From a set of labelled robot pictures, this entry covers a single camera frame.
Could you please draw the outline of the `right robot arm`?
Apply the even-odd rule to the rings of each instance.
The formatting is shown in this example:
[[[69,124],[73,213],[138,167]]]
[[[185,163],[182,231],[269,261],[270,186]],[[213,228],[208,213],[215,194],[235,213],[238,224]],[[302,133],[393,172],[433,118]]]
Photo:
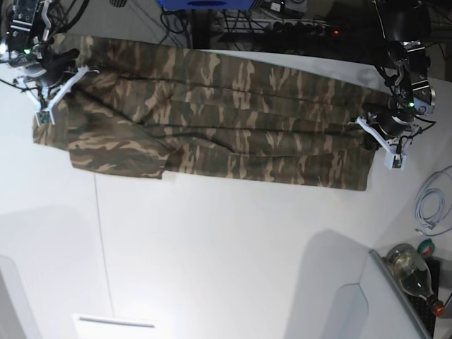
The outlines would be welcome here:
[[[64,8],[60,1],[12,1],[5,14],[1,36],[1,63],[21,68],[25,82],[37,88],[55,88],[75,74],[74,49],[60,53],[53,50],[59,33],[68,32],[84,14],[89,2],[83,1],[77,14],[69,19],[75,1]]]

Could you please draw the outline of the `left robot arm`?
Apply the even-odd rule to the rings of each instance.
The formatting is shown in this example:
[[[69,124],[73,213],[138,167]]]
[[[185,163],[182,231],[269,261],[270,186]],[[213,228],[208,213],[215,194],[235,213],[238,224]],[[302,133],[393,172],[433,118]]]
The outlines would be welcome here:
[[[419,117],[432,114],[436,93],[428,81],[431,59],[422,40],[432,25],[423,1],[374,1],[396,74],[380,73],[392,98],[387,108],[369,110],[368,124],[387,141],[402,136]]]

